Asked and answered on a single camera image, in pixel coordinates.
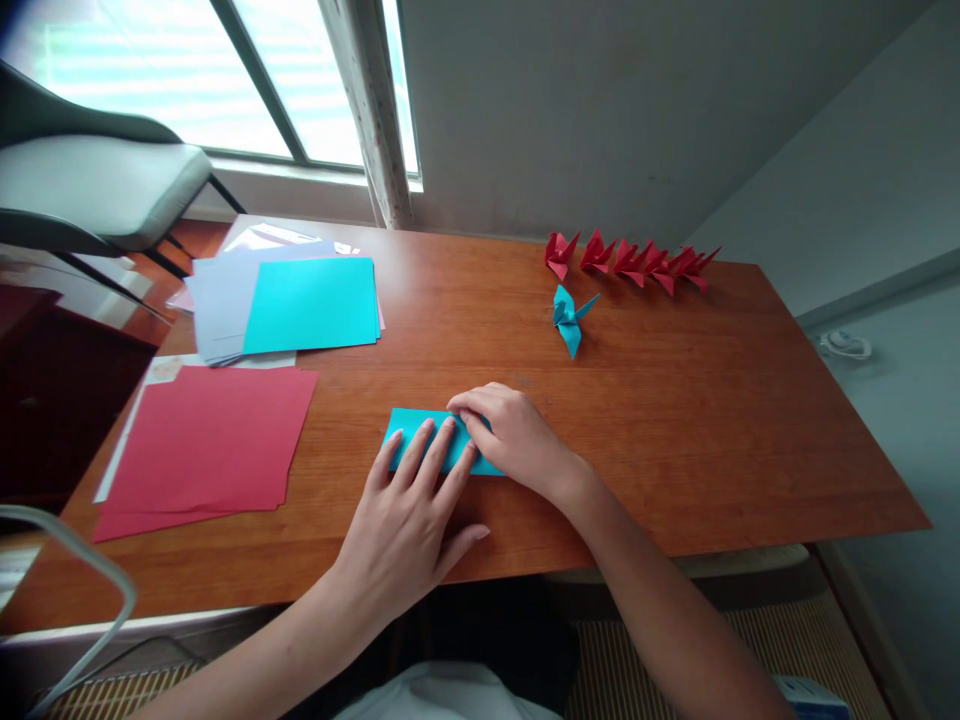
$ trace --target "left hand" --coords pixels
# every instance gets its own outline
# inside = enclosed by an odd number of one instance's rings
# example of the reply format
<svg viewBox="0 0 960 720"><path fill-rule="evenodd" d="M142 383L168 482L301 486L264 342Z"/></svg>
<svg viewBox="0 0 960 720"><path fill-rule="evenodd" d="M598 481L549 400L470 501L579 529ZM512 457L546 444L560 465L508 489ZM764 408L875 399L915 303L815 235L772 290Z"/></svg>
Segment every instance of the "left hand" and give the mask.
<svg viewBox="0 0 960 720"><path fill-rule="evenodd" d="M440 581L472 548L490 534L485 525L470 525L446 543L443 533L470 477L477 448L467 443L439 490L437 475L453 435L453 419L433 432L428 419L417 430L400 466L388 482L387 469L400 445L397 431L380 449L331 573L354 609L386 627Z"/></svg>

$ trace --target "hand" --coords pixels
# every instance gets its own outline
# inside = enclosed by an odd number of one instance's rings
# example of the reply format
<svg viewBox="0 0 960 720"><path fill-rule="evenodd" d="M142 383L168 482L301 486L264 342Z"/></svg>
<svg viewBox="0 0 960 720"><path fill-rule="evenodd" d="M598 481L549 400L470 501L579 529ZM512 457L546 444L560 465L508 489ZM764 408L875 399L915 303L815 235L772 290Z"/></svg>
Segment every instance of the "hand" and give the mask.
<svg viewBox="0 0 960 720"><path fill-rule="evenodd" d="M355 603L354 609L380 627L439 585L467 551L490 534L485 525L470 525L443 543L447 521L477 454L476 445L467 443L443 485L436 489L453 429L450 418L449 424L445 421L440 426L424 457L433 432L433 420L426 420L389 482L387 469L403 431L387 440L373 462L340 555L330 570L336 585Z"/></svg>
<svg viewBox="0 0 960 720"><path fill-rule="evenodd" d="M447 410L460 414L487 460L555 505L571 484L593 475L587 462L564 445L522 392L488 383L454 396Z"/></svg>

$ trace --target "chair seat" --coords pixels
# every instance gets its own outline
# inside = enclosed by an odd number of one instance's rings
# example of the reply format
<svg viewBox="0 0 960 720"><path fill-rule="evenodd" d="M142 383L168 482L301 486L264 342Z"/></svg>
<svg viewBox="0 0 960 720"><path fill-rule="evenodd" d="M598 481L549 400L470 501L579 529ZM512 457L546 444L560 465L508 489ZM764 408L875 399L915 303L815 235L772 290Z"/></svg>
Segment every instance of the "chair seat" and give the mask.
<svg viewBox="0 0 960 720"><path fill-rule="evenodd" d="M122 252L142 252L183 214L211 169L193 145L38 138L0 150L0 208L66 220Z"/></svg>

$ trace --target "chair backrest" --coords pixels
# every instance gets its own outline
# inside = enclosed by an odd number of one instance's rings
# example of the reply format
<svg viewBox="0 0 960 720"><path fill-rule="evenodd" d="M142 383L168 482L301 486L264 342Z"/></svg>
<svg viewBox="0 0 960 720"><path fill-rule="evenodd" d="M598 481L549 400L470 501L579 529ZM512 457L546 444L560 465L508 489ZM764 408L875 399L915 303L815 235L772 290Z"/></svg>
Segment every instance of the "chair backrest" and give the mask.
<svg viewBox="0 0 960 720"><path fill-rule="evenodd" d="M91 110L64 100L0 61L0 148L51 135L103 135L150 143L183 142L137 115Z"/></svg>

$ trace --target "window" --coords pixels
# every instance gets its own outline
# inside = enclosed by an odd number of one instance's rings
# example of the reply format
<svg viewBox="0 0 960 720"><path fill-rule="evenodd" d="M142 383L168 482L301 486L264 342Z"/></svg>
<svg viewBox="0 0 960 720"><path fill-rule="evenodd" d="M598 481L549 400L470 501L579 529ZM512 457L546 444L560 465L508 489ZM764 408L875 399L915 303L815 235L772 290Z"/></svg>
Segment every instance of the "window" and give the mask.
<svg viewBox="0 0 960 720"><path fill-rule="evenodd" d="M383 4L417 174L396 0ZM31 0L2 56L61 97L155 118L212 155L363 167L316 0Z"/></svg>

